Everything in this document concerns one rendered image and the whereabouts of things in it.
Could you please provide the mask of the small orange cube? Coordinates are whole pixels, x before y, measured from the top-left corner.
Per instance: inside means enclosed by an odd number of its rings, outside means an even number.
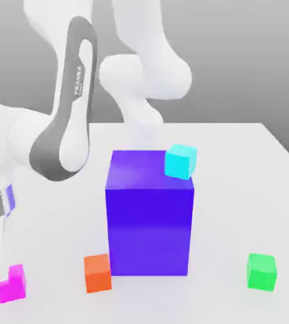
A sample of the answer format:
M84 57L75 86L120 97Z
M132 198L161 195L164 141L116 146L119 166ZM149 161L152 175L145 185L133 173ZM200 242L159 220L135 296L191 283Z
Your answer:
M83 264L88 294L112 289L108 254L86 256L83 258Z

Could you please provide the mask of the small magenta cube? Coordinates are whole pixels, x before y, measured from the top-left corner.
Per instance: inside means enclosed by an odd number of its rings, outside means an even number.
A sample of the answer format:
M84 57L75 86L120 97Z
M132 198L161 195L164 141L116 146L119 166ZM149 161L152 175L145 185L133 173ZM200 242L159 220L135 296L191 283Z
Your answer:
M0 303L26 298L26 278L22 264L9 267L8 279L0 281Z

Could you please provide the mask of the small cyan cube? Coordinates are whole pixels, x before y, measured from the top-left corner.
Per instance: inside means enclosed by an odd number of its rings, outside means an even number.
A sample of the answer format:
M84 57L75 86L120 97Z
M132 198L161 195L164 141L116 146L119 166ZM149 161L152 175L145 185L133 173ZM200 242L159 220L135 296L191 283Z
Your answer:
M195 171L197 153L196 147L173 144L165 152L164 174L169 177L188 180Z

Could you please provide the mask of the large purple box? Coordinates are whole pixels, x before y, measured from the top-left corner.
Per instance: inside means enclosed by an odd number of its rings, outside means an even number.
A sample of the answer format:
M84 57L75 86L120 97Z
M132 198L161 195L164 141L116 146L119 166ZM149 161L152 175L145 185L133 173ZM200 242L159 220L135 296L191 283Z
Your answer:
M194 184L165 175L164 151L114 150L105 187L114 276L186 276Z

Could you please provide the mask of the small green cube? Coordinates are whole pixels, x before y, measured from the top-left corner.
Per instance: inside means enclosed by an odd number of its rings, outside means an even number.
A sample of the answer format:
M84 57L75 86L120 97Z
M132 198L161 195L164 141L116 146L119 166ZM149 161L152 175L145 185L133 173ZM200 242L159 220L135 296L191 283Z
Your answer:
M277 267L275 257L250 253L247 260L247 287L272 292L276 285Z

